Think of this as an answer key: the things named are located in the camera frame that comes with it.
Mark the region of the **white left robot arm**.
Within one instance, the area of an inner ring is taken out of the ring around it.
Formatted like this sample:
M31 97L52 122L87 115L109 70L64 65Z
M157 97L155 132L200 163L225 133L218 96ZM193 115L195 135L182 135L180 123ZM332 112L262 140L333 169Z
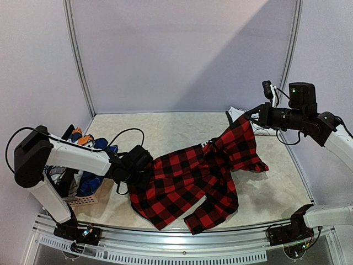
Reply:
M14 166L11 167L14 180L30 191L71 240L82 235L82 228L48 180L45 166L82 170L112 179L116 184L125 182L139 188L146 188L149 183L147 167L153 158L141 145L129 152L116 153L108 147L94 149L69 142L51 135L45 126L28 130L30 134L14 149Z

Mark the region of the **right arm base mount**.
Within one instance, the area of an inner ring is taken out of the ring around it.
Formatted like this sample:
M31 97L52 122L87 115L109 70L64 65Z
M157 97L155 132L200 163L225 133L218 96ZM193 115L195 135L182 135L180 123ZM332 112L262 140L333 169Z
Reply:
M299 240L310 238L308 243L300 247L301 251L311 248L321 236L322 226L318 227L318 235L314 240L314 230L309 228L304 222L304 215L312 208L314 204L306 204L296 210L290 217L290 224L272 224L266 231L265 236L270 242L270 246L284 245Z

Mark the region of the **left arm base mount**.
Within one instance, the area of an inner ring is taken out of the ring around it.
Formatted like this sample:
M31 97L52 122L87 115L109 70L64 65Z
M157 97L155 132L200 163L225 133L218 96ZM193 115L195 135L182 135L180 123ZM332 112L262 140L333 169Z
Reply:
M93 226L78 226L73 224L57 224L54 235L66 240L75 241L77 244L97 246L102 229Z

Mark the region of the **red black plaid garment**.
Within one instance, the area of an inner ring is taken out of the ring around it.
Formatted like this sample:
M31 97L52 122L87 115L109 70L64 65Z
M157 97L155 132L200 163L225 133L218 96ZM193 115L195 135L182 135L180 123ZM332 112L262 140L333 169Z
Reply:
M219 137L160 156L147 168L153 173L146 189L128 186L132 209L162 230L203 199L184 218L193 235L214 228L238 210L232 171L269 169L256 152L252 125L244 116Z

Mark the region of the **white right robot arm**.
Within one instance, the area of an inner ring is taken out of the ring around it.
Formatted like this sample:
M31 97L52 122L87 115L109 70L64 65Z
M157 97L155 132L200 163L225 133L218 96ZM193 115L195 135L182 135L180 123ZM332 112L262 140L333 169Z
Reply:
M297 130L304 136L310 136L352 169L352 135L343 121L330 112L309 116L299 109L274 108L265 103L245 112L244 116L262 128ZM286 227L285 236L296 241L306 233L307 227L330 225L352 225L352 201L309 206L299 214L299 219Z

